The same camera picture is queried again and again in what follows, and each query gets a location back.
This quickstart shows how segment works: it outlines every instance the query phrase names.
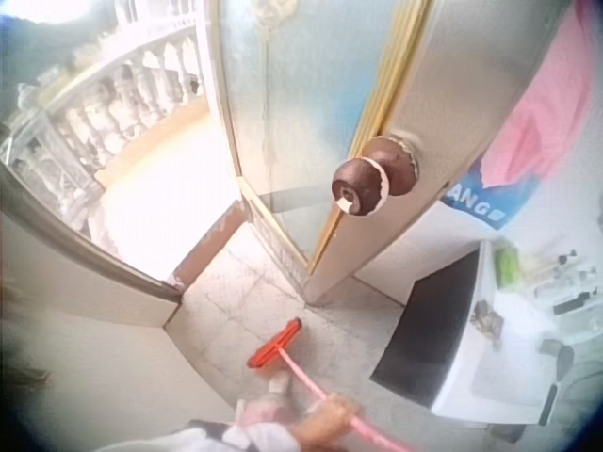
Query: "hand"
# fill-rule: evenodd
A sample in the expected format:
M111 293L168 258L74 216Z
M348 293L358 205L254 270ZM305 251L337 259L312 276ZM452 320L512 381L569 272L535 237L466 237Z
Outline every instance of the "hand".
M331 394L315 412L289 431L301 448L329 444L350 430L350 421L359 411L356 403L342 395Z

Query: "sleeve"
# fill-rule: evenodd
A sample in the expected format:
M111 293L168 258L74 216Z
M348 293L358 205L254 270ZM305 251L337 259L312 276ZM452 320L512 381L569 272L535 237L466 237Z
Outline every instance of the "sleeve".
M262 423L246 428L201 421L197 424L172 435L114 444L97 452L301 452L293 436L280 424Z
M301 452L289 430L280 424L262 423L244 428L259 452Z

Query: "brown door knob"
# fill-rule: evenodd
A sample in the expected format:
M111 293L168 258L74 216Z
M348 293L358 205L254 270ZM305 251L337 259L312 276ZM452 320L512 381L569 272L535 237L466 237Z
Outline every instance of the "brown door knob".
M375 137L363 148L362 157L335 171L331 190L341 210L361 217L377 212L387 196L409 193L417 179L412 145L398 137Z

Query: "red squeegee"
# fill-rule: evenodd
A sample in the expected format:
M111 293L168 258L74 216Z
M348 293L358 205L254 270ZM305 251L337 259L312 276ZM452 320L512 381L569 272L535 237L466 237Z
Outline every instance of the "red squeegee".
M247 361L247 366L250 369L260 369L266 364L275 360L277 356L280 356L285 360L291 371L300 379L301 383L310 390L315 396L324 400L327 398L322 389L318 387L305 372L291 359L291 357L285 351L285 347L295 338L298 332L302 330L302 321L298 318L294 318L287 323L284 330L276 334L272 339L267 341L261 346L253 356ZM372 426L367 421L354 417L351 422L351 426L358 431L369 443L379 447L382 450L390 450L393 452L409 452L409 450L398 443L393 438L390 438L385 433L380 431L378 428Z

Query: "broom handle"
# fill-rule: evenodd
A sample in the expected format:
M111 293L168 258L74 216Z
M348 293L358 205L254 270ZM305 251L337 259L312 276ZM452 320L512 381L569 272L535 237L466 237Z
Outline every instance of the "broom handle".
M322 389L320 389L320 387L318 387L318 385L314 383L305 372L303 372L302 368L291 359L283 348L278 347L278 350L281 354L281 357L285 360L297 378L300 379L301 383L320 400L325 400L327 398L326 393L322 391ZM381 432L378 428L372 426L370 423L359 418L358 416L354 416L354 418L350 421L350 424L358 433L364 436L372 444L380 447L383 450L390 450L392 452L409 452L406 447L395 440L388 438L385 433Z

